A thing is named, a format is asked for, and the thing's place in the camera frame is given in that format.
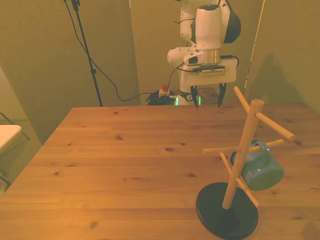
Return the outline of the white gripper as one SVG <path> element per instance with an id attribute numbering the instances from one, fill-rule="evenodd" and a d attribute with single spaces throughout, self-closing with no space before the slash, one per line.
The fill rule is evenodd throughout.
<path id="1" fill-rule="evenodd" d="M 194 71 L 198 66 L 187 66 L 179 68 L 180 84 L 190 87 L 195 108 L 198 109 L 197 86 L 219 84 L 219 95 L 217 105 L 220 107 L 226 94 L 227 84 L 233 83 L 237 79 L 237 58 L 222 59 L 217 65 L 201 66 L 202 69 Z"/>

